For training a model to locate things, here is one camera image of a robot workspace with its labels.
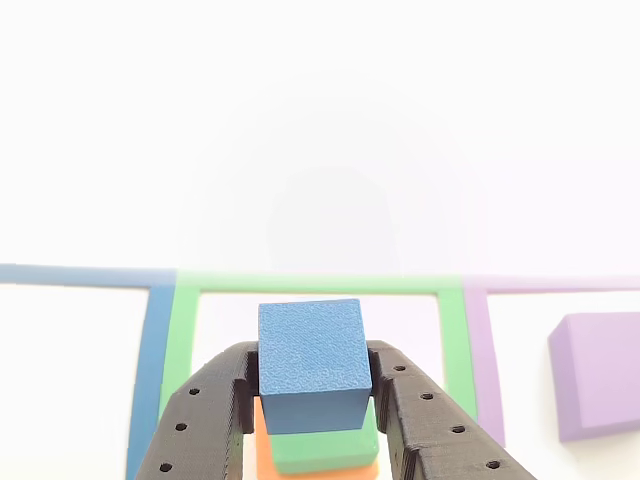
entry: green square outline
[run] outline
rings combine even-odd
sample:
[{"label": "green square outline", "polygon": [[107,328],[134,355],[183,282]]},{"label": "green square outline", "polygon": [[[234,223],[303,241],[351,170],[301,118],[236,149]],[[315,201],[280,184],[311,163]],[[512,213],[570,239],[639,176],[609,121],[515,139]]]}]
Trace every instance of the green square outline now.
[{"label": "green square outline", "polygon": [[440,309],[446,390],[471,418],[478,417],[464,289],[458,277],[178,271],[158,419],[173,392],[191,376],[198,302],[203,293],[435,295]]}]

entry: purple line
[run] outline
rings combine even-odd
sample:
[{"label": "purple line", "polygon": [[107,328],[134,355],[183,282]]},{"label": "purple line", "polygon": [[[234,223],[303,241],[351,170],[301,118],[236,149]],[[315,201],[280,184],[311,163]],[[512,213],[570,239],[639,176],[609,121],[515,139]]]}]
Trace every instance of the purple line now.
[{"label": "purple line", "polygon": [[611,277],[467,277],[465,285],[500,293],[579,293],[640,290],[638,276]]},{"label": "purple line", "polygon": [[504,447],[500,378],[491,332],[487,292],[480,288],[465,288],[464,300],[473,359],[478,424]]}]

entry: blue line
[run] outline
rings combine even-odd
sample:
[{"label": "blue line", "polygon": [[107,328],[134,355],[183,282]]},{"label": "blue line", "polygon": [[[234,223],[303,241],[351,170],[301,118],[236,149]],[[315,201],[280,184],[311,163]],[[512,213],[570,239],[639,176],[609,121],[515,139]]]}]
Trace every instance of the blue line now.
[{"label": "blue line", "polygon": [[0,283],[67,287],[149,288],[172,286],[175,269],[127,269],[0,264]]},{"label": "blue line", "polygon": [[174,290],[154,287],[149,291],[133,391],[126,480],[135,480],[156,430]]}]

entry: stacked blocks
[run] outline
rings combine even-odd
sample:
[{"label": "stacked blocks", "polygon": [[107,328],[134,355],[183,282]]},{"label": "stacked blocks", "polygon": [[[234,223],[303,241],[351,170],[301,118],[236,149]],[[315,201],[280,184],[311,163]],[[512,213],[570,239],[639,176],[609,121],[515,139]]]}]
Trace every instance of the stacked blocks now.
[{"label": "stacked blocks", "polygon": [[357,430],[371,372],[360,302],[262,304],[260,397],[270,435]]},{"label": "stacked blocks", "polygon": [[285,475],[278,472],[273,461],[270,436],[262,412],[260,399],[255,399],[256,468],[258,480],[375,480],[378,477],[378,462],[370,465],[342,470],[318,471],[309,474]]},{"label": "stacked blocks", "polygon": [[373,480],[378,432],[360,302],[259,310],[259,480]]},{"label": "stacked blocks", "polygon": [[549,349],[561,441],[640,429],[640,313],[567,315]]},{"label": "stacked blocks", "polygon": [[270,435],[273,463],[279,473],[295,474],[371,465],[378,456],[373,399],[360,430]]}]

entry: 3d-printed part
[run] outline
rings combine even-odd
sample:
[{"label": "3d-printed part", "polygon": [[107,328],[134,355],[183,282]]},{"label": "3d-printed part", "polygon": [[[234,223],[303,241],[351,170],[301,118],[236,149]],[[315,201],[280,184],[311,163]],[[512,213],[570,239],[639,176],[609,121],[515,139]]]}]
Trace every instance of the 3d-printed part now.
[{"label": "3d-printed part", "polygon": [[565,316],[549,336],[561,441],[640,429],[640,313]]},{"label": "3d-printed part", "polygon": [[[535,480],[401,352],[367,345],[393,480]],[[256,342],[216,356],[171,396],[138,480],[242,480],[257,394]]]},{"label": "3d-printed part", "polygon": [[[266,435],[266,430],[259,430],[259,426],[264,423],[264,420],[260,419],[261,416],[262,406],[256,398],[257,436]],[[373,398],[369,400],[364,425],[360,430],[270,435],[269,443],[275,468],[282,474],[322,472],[371,465],[378,456],[378,430]]]},{"label": "3d-printed part", "polygon": [[[260,405],[260,399],[256,397],[255,402],[255,435],[256,435],[256,467],[257,467],[257,477],[258,480],[286,480],[287,478],[291,478],[292,475],[285,474],[280,471],[275,464],[274,457],[275,452],[272,450],[274,446],[274,436],[269,436],[267,434],[266,425],[264,422],[264,415],[262,414],[262,406]],[[375,419],[371,418],[374,425],[374,434],[377,436],[377,430],[375,430]],[[335,435],[343,432],[322,432],[322,433],[299,433],[286,435],[287,437],[303,437],[310,435]],[[376,461],[375,456],[371,459],[370,462],[364,465],[359,465],[353,468],[339,468],[339,469],[329,469],[329,468],[317,468],[318,464],[313,461],[313,458],[308,458],[311,462],[305,462],[304,457],[312,457],[314,454],[316,458],[320,459],[323,457],[327,461],[331,462],[334,466],[338,465],[335,460],[330,458],[328,453],[335,453],[331,451],[327,451],[327,445],[317,445],[318,442],[314,442],[314,444],[310,444],[310,442],[304,442],[308,447],[314,448],[319,447],[321,450],[318,452],[304,452],[300,448],[297,448],[298,458],[296,463],[289,461],[289,465],[293,467],[303,467],[304,463],[307,465],[315,466],[315,471],[310,472],[296,472],[293,475],[293,478],[296,480],[374,480],[378,476],[378,462]]]},{"label": "3d-printed part", "polygon": [[371,373],[360,301],[262,304],[259,315],[269,434],[361,429]]}]

